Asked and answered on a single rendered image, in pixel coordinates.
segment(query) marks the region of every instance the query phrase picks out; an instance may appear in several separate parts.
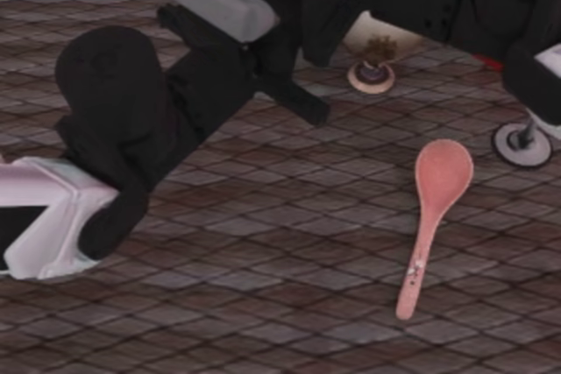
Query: red object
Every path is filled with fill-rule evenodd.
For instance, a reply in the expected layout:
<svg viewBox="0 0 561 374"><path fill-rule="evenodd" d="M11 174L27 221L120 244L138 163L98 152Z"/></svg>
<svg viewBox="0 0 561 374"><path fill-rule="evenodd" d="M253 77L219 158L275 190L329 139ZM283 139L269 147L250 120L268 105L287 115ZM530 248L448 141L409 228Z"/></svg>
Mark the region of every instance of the red object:
<svg viewBox="0 0 561 374"><path fill-rule="evenodd" d="M499 63L498 61L495 61L493 59L489 59L488 57L485 56L480 56L479 54L474 54L473 57L475 57L477 60L481 60L483 63L488 65L493 70L496 70L497 72L502 72L502 68L503 68L502 63Z"/></svg>

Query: spoon handle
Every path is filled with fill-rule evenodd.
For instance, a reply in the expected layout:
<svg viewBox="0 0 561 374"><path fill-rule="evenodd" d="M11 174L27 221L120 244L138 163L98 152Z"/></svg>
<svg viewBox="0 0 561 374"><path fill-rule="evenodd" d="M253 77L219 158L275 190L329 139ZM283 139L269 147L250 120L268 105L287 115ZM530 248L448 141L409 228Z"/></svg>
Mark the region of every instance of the spoon handle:
<svg viewBox="0 0 561 374"><path fill-rule="evenodd" d="M415 312L421 288L423 287L424 273L429 262L430 247L437 232L437 226L438 221L428 221L427 218L421 218L415 248L413 249L397 301L395 313L400 320L409 320Z"/></svg>

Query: brown stain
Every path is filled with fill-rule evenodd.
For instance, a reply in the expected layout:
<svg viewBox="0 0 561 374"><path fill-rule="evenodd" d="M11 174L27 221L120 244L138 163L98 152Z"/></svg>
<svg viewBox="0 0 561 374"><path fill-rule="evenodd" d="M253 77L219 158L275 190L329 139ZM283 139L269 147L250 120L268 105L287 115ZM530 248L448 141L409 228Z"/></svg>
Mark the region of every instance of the brown stain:
<svg viewBox="0 0 561 374"><path fill-rule="evenodd" d="M359 56L373 66L394 60L397 56L397 41L388 36L369 39Z"/></svg>

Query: tiled surface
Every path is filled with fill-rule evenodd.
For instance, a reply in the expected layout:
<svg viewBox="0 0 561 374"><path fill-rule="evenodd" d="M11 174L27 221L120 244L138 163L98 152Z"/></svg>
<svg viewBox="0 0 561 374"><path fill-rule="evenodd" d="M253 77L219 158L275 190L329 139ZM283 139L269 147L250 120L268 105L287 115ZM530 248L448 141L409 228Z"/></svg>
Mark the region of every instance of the tiled surface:
<svg viewBox="0 0 561 374"><path fill-rule="evenodd" d="M53 62L106 24L184 48L157 2L0 3L0 147L56 156ZM2 374L561 373L561 155L503 165L489 136L524 117L498 75L427 46L389 95L353 92L343 53L298 80L333 105L306 124L258 99L158 189L119 253L83 276L0 281ZM415 238L413 164L462 141L475 183L438 231L415 318L394 304Z"/></svg>

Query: spoon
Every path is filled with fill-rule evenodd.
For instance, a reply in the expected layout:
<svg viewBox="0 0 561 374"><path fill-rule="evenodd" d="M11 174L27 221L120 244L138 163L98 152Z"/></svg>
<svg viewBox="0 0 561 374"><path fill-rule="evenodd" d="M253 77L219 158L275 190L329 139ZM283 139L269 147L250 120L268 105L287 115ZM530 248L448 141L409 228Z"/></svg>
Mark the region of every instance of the spoon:
<svg viewBox="0 0 561 374"><path fill-rule="evenodd" d="M408 320L413 316L438 225L465 193L472 178L472 156L458 142L439 139L430 142L419 154L415 179L421 202L421 219L397 303L398 319Z"/></svg>

